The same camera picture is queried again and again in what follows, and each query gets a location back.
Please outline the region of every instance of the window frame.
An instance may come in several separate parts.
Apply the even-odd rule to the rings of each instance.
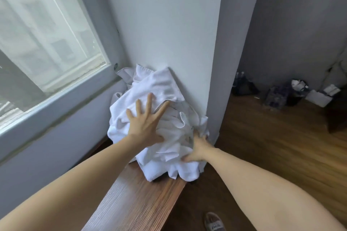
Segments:
[[[81,108],[103,88],[116,82],[115,65],[118,68],[126,65],[124,50],[108,1],[78,1],[108,64],[51,96],[10,125],[0,129],[0,164],[59,124],[73,110]]]

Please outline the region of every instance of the window pane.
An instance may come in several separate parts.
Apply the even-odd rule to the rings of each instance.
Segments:
[[[0,128],[106,64],[78,0],[0,0]]]

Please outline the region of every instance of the white garment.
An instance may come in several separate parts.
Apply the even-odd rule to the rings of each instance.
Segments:
[[[152,71],[137,65],[136,69],[123,68],[117,74],[128,84],[128,91],[123,95],[115,93],[112,98],[114,103],[110,107],[108,137],[113,143],[117,143],[128,134],[130,123],[126,109],[130,109],[136,116],[137,99],[141,100],[144,110],[147,95],[152,92],[154,94],[152,113],[164,101],[170,100],[172,103],[157,126],[157,133],[162,135],[165,141],[145,148],[135,158],[148,181],[154,180],[165,172],[174,179],[179,174],[186,181],[196,180],[200,172],[203,172],[204,163],[183,163],[180,158],[192,151],[193,127],[201,134],[208,133],[207,117],[199,117],[184,100],[168,68]]]

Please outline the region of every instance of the forearm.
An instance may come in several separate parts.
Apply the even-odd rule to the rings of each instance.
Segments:
[[[123,140],[62,175],[0,221],[1,230],[81,230],[125,165],[141,151]]]
[[[206,154],[258,231],[345,230],[314,198],[289,181],[219,149]]]

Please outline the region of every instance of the foot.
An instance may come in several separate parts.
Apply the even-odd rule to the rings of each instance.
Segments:
[[[204,223],[207,231],[225,231],[222,220],[215,213],[206,213]]]

